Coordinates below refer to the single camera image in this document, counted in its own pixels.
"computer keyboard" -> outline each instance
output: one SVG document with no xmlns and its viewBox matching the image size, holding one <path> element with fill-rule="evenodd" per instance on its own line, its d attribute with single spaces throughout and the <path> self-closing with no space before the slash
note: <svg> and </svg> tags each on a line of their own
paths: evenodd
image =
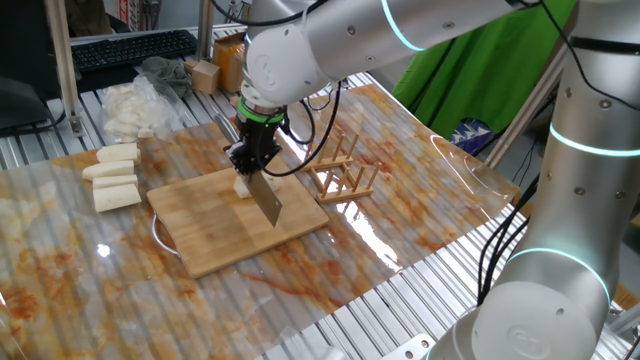
<svg viewBox="0 0 640 360">
<path fill-rule="evenodd" d="M 118 40 L 103 40 L 71 47 L 78 71 L 138 64 L 152 56 L 172 57 L 193 54 L 197 41 L 187 30 L 174 30 Z"/>
</svg>

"plastic bag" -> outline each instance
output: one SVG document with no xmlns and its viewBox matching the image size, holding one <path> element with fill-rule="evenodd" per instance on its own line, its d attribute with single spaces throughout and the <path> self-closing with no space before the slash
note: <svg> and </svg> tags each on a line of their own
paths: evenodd
<svg viewBox="0 0 640 360">
<path fill-rule="evenodd" d="M 138 75 L 132 83 L 105 90 L 102 126 L 116 143 L 149 136 L 169 141 L 175 130 L 183 128 L 181 117 L 186 114 L 177 110 L 182 109 L 181 104 L 175 93 L 163 89 L 160 95 L 144 74 Z"/>
</svg>

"green fabric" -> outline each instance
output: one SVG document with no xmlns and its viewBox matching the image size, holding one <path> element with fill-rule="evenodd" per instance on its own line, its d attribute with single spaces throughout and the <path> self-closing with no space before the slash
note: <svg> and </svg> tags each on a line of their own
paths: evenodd
<svg viewBox="0 0 640 360">
<path fill-rule="evenodd" d="M 575 0 L 547 5 L 563 26 Z M 516 11 L 417 54 L 393 95 L 446 139 L 465 118 L 499 132 L 527 100 L 557 39 L 542 8 Z"/>
<path fill-rule="evenodd" d="M 177 60 L 150 57 L 142 62 L 142 73 L 160 94 L 170 95 L 170 87 L 179 98 L 183 98 L 191 90 L 191 79 Z"/>
</svg>

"tofu slice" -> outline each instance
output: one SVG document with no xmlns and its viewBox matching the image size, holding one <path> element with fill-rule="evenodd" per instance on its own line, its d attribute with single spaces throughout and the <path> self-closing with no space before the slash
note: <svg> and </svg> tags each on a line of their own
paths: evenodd
<svg viewBox="0 0 640 360">
<path fill-rule="evenodd" d="M 138 131 L 138 138 L 139 139 L 147 139 L 153 137 L 153 130 L 151 129 L 140 129 L 140 131 Z"/>
<path fill-rule="evenodd" d="M 82 170 L 82 178 L 90 181 L 99 177 L 121 175 L 133 175 L 132 160 L 95 164 Z"/>
<path fill-rule="evenodd" d="M 109 211 L 142 202 L 133 184 L 93 190 L 96 212 Z"/>
<path fill-rule="evenodd" d="M 138 155 L 136 156 L 136 159 L 133 161 L 133 165 L 138 166 L 140 165 L 141 162 L 142 162 L 142 152 L 140 152 L 140 149 L 138 149 Z"/>
<path fill-rule="evenodd" d="M 138 157 L 138 146 L 136 144 L 119 144 L 103 147 L 96 153 L 98 161 L 101 163 L 123 160 L 136 160 Z"/>
<path fill-rule="evenodd" d="M 135 175 L 109 176 L 93 180 L 93 189 L 105 189 L 108 187 L 133 184 L 138 188 L 138 177 Z"/>
</svg>

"stained plastic sheet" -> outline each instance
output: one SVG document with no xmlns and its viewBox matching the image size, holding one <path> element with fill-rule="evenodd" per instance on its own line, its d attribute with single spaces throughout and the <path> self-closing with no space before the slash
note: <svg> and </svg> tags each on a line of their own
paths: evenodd
<svg viewBox="0 0 640 360">
<path fill-rule="evenodd" d="M 329 113 L 316 113 L 318 137 Z M 306 138 L 302 108 L 290 117 Z M 215 124 L 140 142 L 143 202 L 107 213 L 94 212 L 81 179 L 94 152 L 0 172 L 2 349 L 11 359 L 252 359 L 485 223 L 517 190 L 376 87 L 343 92 L 334 132 L 326 154 L 341 132 L 345 149 L 358 133 L 352 170 L 381 163 L 374 193 L 324 205 L 325 228 L 199 280 L 152 240 L 145 194 L 230 167 Z M 278 136 L 295 166 L 306 148 Z"/>
</svg>

